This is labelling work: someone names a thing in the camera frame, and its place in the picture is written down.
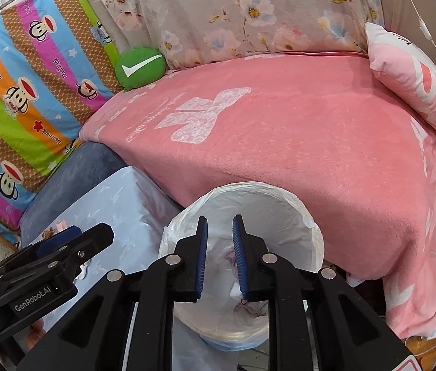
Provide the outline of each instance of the green checkmark pillow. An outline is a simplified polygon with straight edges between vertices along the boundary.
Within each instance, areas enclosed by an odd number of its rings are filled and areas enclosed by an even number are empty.
[[[115,65],[115,74],[125,90],[149,85],[160,79],[167,62],[156,49],[140,47],[122,54]]]

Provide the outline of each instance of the white plastic bag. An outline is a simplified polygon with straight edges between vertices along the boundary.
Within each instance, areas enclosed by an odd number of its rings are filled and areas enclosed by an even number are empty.
[[[324,257],[323,236],[304,204],[294,194],[269,184],[219,187],[178,214],[164,229],[160,258],[173,253],[179,239],[195,234],[199,216],[207,218],[208,242],[202,297],[197,303],[175,303],[174,314],[223,351],[257,347],[268,338],[268,316],[237,306],[236,272],[229,260],[232,220],[237,214],[242,215],[247,233],[262,237],[270,252],[295,267],[318,272]]]

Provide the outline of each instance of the floral curtain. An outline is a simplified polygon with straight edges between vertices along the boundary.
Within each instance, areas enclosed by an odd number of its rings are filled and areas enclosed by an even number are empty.
[[[380,0],[102,1],[174,69],[266,52],[365,52],[365,22],[383,25]]]

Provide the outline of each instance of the colorful striped fabric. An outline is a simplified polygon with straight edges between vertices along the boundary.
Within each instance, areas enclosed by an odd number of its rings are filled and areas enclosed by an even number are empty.
[[[0,13],[0,234],[10,243],[82,125],[121,90],[118,57],[87,0],[26,0]]]

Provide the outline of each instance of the gray fabric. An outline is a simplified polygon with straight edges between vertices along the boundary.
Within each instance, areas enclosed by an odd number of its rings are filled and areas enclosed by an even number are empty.
[[[22,247],[65,209],[127,164],[107,146],[86,142],[46,182],[21,218]]]

